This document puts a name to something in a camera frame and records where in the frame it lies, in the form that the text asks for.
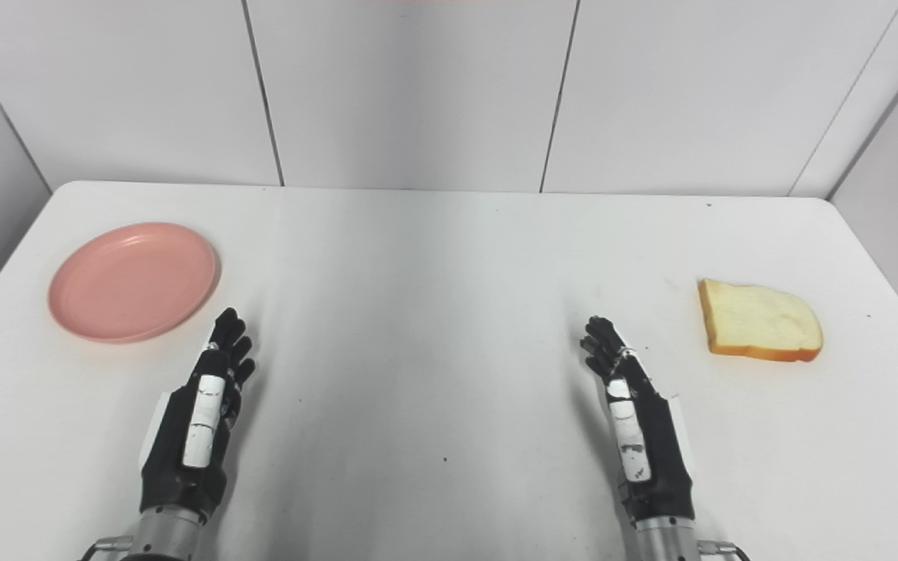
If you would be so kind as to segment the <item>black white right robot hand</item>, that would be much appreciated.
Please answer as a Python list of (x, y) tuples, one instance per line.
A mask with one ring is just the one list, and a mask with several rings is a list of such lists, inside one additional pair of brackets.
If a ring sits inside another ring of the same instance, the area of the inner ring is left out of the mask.
[(656, 389), (638, 352), (610, 320), (591, 316), (580, 341), (599, 377), (613, 423), (623, 482), (621, 504), (637, 523), (695, 519), (694, 482), (684, 462), (670, 402)]

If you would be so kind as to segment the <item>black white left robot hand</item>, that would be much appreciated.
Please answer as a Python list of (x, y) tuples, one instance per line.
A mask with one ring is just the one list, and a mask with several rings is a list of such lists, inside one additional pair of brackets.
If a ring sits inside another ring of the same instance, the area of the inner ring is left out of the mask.
[(140, 512), (189, 509), (206, 523), (227, 491), (225, 456), (256, 362), (245, 320), (233, 308), (215, 320), (184, 386), (171, 392), (142, 469)]

